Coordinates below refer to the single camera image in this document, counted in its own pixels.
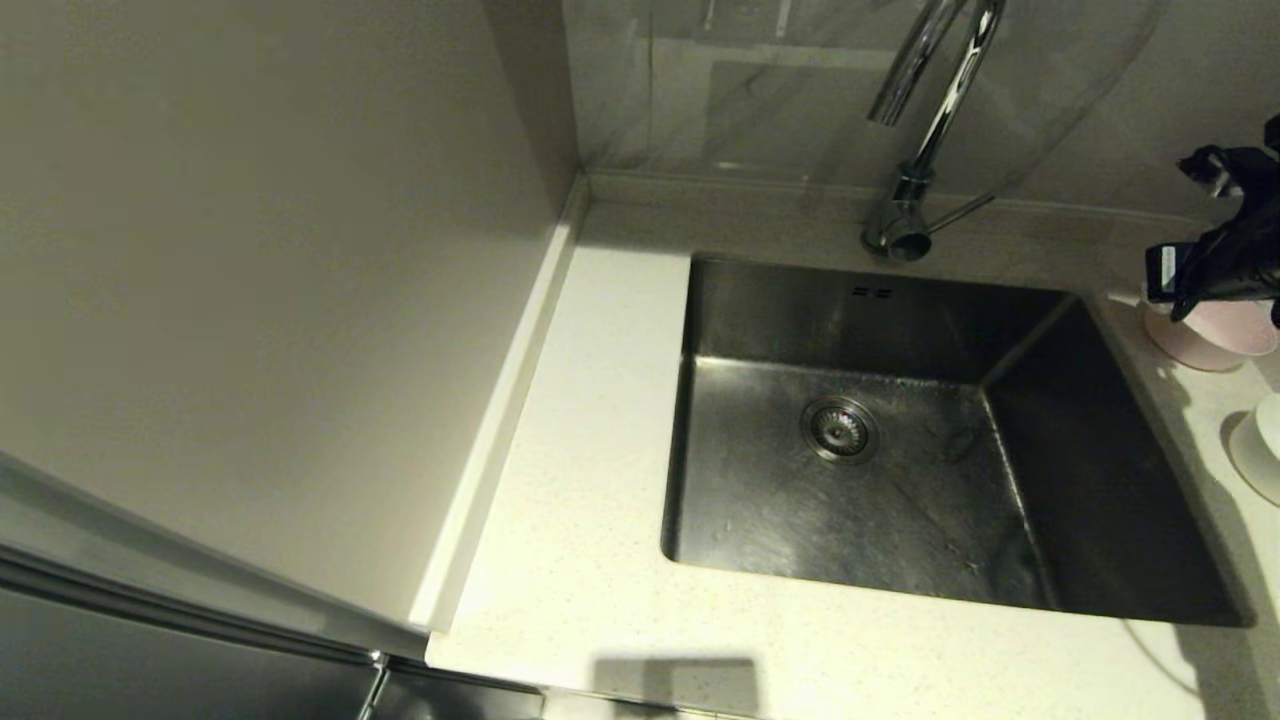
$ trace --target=stainless steel sink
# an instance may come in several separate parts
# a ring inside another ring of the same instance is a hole
[[[1064,292],[696,259],[663,552],[1243,624],[1102,336]]]

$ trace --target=white wall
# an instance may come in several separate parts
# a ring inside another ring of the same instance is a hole
[[[404,619],[576,165],[557,0],[10,0],[0,47],[0,451]]]
[[[883,128],[865,115],[923,0],[717,0],[709,20],[705,1],[563,3],[588,167],[818,186],[887,184],[968,26]],[[1275,0],[1010,0],[936,190],[1201,218],[1174,163],[1261,143],[1277,36]]]

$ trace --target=marble backsplash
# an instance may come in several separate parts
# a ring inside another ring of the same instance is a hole
[[[969,10],[902,122],[865,120],[923,0],[563,0],[589,169],[876,187],[923,135]],[[1221,215],[1172,163],[1280,110],[1280,5],[1010,0],[936,188]],[[1206,53],[1217,46],[1221,54]]]

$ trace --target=chrome faucet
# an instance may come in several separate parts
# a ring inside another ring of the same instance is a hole
[[[924,65],[928,64],[964,3],[965,0],[929,0],[920,10],[915,26],[911,27],[910,35],[897,51],[893,67],[890,68],[867,119],[884,126],[897,123],[911,90],[915,88],[920,73],[924,72]],[[919,260],[933,246],[933,241],[929,238],[931,232],[936,232],[995,200],[992,193],[983,195],[947,213],[933,224],[924,222],[920,210],[924,193],[933,179],[933,160],[942,147],[942,138],[946,137],[951,122],[955,120],[960,102],[969,92],[973,78],[978,74],[978,65],[982,64],[982,58],[996,37],[996,26],[1000,24],[1004,9],[1005,0],[978,0],[973,22],[969,24],[969,40],[960,54],[960,61],[951,76],[951,83],[947,85],[942,104],[933,115],[933,123],[929,124],[929,131],[925,133],[920,149],[916,150],[915,158],[899,165],[899,179],[892,192],[876,204],[865,225],[863,225],[863,245],[872,252],[888,255],[897,260]]]

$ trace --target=sink drain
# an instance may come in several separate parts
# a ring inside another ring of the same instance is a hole
[[[800,432],[809,447],[831,462],[865,462],[879,446],[876,419],[847,397],[819,397],[806,405]]]

